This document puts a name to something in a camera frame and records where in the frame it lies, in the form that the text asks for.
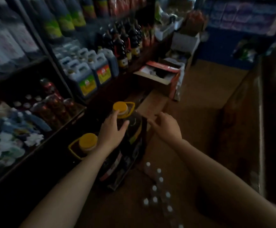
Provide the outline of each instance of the white cap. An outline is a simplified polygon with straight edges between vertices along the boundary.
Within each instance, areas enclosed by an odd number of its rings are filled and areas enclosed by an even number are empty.
[[[148,199],[143,199],[143,204],[147,206],[149,204],[149,200]]]
[[[173,211],[173,208],[172,208],[171,206],[167,206],[167,210],[168,210],[169,212],[172,212],[172,211]]]
[[[169,191],[167,191],[167,192],[165,193],[165,196],[166,196],[167,198],[170,198],[170,197],[171,197],[170,192],[169,192]]]
[[[152,200],[153,200],[154,203],[158,203],[158,198],[157,197],[153,197]]]

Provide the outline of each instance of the floor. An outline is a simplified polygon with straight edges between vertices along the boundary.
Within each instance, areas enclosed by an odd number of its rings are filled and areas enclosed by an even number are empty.
[[[180,102],[169,102],[167,112],[177,119],[184,139],[204,153],[211,150],[216,117],[247,71],[198,60],[185,75]],[[94,186],[76,227],[169,227],[162,212],[143,208],[152,181],[141,166],[149,161],[161,168],[165,187],[185,227],[222,227],[195,207],[197,182],[176,153],[154,135],[143,160],[116,192]]]

